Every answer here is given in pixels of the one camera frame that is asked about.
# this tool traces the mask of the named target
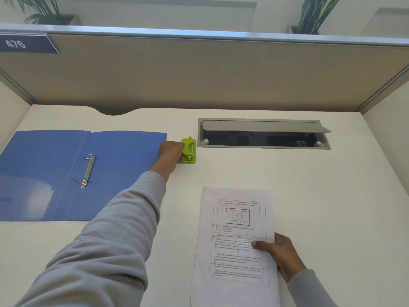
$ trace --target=cubicle partition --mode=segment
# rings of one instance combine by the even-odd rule
[[[34,25],[0,32],[0,41],[18,35],[0,52],[0,79],[26,101],[103,112],[365,112],[409,80],[407,39]],[[55,49],[13,52],[16,39],[24,45],[34,34]]]

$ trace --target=green hole punch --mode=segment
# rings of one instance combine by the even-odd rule
[[[196,162],[196,140],[189,137],[187,139],[182,139],[181,142],[184,143],[182,152],[184,159],[180,163],[194,164]]]

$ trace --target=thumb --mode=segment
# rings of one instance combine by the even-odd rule
[[[281,247],[275,243],[268,243],[265,241],[253,241],[252,247],[257,250],[267,251],[271,256],[275,256],[281,249]]]

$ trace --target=ring binder mechanism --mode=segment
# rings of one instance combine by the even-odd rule
[[[81,157],[83,159],[89,160],[87,168],[85,169],[84,177],[80,178],[81,180],[73,179],[73,181],[81,183],[81,188],[84,188],[85,186],[87,186],[88,180],[89,180],[89,175],[91,174],[92,166],[94,165],[94,161],[96,159],[96,154],[88,154],[88,155],[90,155],[89,158],[86,158],[86,157],[81,155]]]

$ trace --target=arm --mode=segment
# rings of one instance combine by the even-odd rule
[[[166,181],[183,146],[161,143],[159,160],[57,253],[16,307],[139,306]]]
[[[252,246],[270,253],[283,279],[287,282],[287,288],[295,305],[297,307],[337,307],[315,272],[305,267],[291,240],[276,233],[274,242],[253,241]]]

